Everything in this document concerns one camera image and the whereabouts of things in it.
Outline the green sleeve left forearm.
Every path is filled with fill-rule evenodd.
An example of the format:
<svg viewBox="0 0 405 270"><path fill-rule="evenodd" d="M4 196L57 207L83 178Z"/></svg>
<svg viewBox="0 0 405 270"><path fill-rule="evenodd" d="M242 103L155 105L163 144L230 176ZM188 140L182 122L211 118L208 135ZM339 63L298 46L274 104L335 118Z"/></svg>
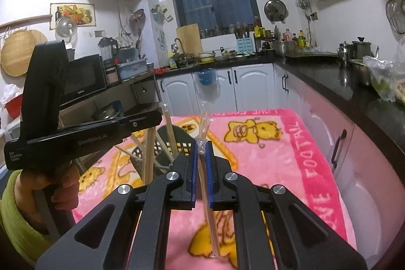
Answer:
<svg viewBox="0 0 405 270"><path fill-rule="evenodd" d="M37 232L17 208L14 185L20 172L12 172L1 197L1 269L33 269L52 245L50 236Z"/></svg>

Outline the person's left hand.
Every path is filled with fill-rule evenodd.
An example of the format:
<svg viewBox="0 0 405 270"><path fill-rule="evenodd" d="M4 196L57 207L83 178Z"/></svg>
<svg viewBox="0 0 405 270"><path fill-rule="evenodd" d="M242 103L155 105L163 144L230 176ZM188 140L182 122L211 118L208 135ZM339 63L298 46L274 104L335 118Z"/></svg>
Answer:
<svg viewBox="0 0 405 270"><path fill-rule="evenodd" d="M73 210L79 203L79 181L80 173L74 164L57 177L47 177L31 169L24 169L18 174L14 184L16 206L31 227L38 232L45 232L44 220L34 197L35 192L49 192L51 205L56 210Z"/></svg>

